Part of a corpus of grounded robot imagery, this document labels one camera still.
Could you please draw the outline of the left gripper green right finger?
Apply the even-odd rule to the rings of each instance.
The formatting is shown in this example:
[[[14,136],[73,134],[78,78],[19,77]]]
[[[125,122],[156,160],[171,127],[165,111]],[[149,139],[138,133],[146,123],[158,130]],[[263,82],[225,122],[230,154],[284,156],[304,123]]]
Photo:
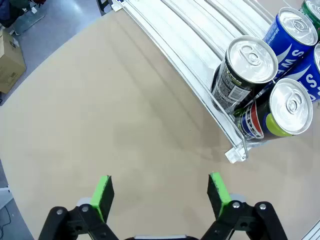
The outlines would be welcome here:
[[[250,206],[232,200],[218,172],[208,175],[207,195],[215,221],[200,240],[230,240],[236,231],[245,232],[250,240],[288,240],[270,202]]]

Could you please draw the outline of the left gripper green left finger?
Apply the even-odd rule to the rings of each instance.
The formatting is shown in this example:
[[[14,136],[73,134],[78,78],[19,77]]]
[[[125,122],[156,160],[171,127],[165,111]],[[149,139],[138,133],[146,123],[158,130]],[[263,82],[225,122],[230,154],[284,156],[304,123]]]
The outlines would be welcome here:
[[[90,203],[83,203],[72,210],[53,207],[38,240],[77,240],[79,235],[89,235],[91,240],[118,240],[107,225],[114,195],[112,177],[102,176]]]

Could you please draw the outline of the black Pepsi can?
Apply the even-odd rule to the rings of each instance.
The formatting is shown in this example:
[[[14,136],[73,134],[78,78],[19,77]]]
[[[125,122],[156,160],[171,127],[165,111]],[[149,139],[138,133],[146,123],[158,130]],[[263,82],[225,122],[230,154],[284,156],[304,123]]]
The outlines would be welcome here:
[[[212,95],[227,113],[249,103],[278,71],[278,60],[272,48],[254,36],[243,35],[228,45]]]
[[[242,110],[236,118],[246,141],[259,143],[305,132],[313,119],[311,98],[304,86],[280,79]]]

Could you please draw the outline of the blue Pocari Sweat can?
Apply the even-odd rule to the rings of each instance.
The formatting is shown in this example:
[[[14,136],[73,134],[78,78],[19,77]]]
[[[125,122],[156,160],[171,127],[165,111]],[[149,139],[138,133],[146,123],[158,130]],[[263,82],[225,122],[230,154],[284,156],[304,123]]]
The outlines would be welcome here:
[[[296,80],[308,92],[312,102],[320,100],[320,42],[293,66],[284,78]]]
[[[279,79],[318,42],[313,23],[300,11],[283,7],[275,16],[263,41],[274,51],[278,61],[275,79]]]

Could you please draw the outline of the green Chilsung cider can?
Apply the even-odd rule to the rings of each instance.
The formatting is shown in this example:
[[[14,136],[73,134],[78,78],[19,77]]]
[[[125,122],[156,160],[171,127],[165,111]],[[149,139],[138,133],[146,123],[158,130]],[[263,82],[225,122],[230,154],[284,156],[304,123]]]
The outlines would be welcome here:
[[[303,0],[299,11],[310,19],[316,29],[320,29],[320,0]]]

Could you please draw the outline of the labelled brown cardboard box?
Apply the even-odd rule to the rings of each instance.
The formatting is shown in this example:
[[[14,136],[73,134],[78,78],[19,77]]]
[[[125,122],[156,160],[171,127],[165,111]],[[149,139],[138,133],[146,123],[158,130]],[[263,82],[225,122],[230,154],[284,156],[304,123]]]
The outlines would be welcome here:
[[[7,94],[26,69],[19,42],[0,30],[0,92]]]

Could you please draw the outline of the black metal stand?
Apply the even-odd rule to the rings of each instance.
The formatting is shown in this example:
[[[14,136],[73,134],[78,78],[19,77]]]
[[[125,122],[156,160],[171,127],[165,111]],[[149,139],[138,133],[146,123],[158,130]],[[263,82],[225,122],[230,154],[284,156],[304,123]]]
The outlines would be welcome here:
[[[99,12],[101,16],[104,16],[105,14],[112,11],[112,0],[96,0]]]

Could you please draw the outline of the dark blue fabric bundle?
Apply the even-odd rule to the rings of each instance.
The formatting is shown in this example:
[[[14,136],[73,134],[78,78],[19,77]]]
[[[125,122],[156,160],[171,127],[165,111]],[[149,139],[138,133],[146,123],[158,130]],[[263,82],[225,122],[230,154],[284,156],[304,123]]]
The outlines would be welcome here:
[[[29,8],[29,0],[0,0],[0,24],[9,28]]]

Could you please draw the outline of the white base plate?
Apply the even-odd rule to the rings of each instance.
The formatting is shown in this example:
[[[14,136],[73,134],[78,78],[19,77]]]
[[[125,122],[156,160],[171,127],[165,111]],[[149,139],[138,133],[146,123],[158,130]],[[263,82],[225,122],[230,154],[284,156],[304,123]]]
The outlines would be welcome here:
[[[1,187],[0,188],[0,210],[4,208],[11,200],[13,195],[11,193],[10,187]]]

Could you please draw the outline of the aluminium frame rail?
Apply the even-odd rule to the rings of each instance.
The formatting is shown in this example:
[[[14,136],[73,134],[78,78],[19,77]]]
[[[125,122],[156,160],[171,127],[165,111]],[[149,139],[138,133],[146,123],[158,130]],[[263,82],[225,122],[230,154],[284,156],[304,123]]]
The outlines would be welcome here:
[[[320,240],[320,220],[301,238],[301,240]]]

